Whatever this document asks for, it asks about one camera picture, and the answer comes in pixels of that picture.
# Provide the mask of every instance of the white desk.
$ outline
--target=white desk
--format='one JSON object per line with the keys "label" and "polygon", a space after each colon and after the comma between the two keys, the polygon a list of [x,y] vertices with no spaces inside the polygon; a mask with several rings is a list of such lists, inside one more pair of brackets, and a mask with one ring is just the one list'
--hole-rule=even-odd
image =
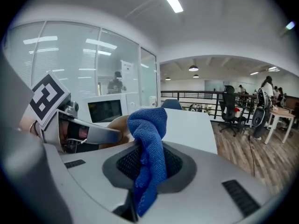
{"label": "white desk", "polygon": [[217,154],[215,137],[207,113],[165,109],[166,135],[163,141],[178,143]]}
{"label": "white desk", "polygon": [[272,119],[272,116],[274,115],[274,120],[273,120],[273,123],[272,123],[272,127],[271,127],[271,130],[268,134],[268,137],[265,141],[265,144],[268,144],[272,134],[273,134],[273,131],[276,129],[276,125],[278,123],[278,120],[280,117],[282,118],[288,118],[290,119],[290,124],[289,124],[289,127],[285,133],[285,137],[284,137],[284,140],[282,141],[282,143],[284,144],[288,135],[289,135],[289,132],[292,128],[292,125],[293,125],[293,121],[294,121],[294,115],[290,114],[288,110],[284,109],[284,108],[278,108],[278,110],[271,110],[270,111],[270,118],[269,118],[269,121],[268,121],[268,125],[267,125],[267,129],[269,129],[269,125],[270,125],[270,122],[271,122],[271,119]]}

